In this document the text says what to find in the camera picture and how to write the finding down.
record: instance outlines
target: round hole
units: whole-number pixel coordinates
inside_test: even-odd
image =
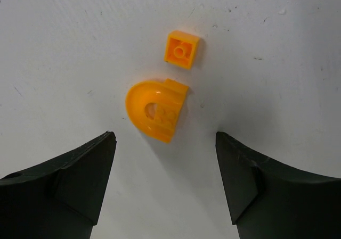
[[[20,177],[22,175],[21,172],[14,172],[12,174],[8,174],[6,177],[4,177],[3,179],[12,179],[12,178],[17,178]]]
[[[156,103],[148,103],[145,106],[145,113],[146,113],[147,117],[154,119],[155,111],[156,111]]]
[[[177,58],[182,58],[185,56],[185,50],[182,47],[178,46],[174,49],[174,55]]]

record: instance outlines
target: white surface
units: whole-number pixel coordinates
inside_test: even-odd
[[[341,177],[340,13],[341,0],[1,0],[0,176],[112,130],[92,238],[238,238],[217,130]],[[204,39],[191,71],[163,61],[174,29]],[[191,87],[169,145],[124,107],[133,84],[166,78]]]

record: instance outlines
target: orange plastic toy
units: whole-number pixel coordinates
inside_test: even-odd
[[[165,61],[185,69],[192,67],[200,38],[175,30],[168,35]]]
[[[134,85],[126,96],[126,110],[133,124],[147,135],[169,143],[188,86],[167,79]]]

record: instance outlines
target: orange lego brick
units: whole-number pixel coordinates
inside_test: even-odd
[[[169,143],[186,98],[188,86],[167,79],[134,85],[126,96],[126,110],[132,123],[145,134]]]
[[[168,35],[165,61],[191,69],[196,57],[200,38],[175,30]]]

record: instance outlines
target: square orange brick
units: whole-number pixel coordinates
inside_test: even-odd
[[[165,61],[191,69],[196,57],[200,38],[192,34],[175,30],[168,35]]]

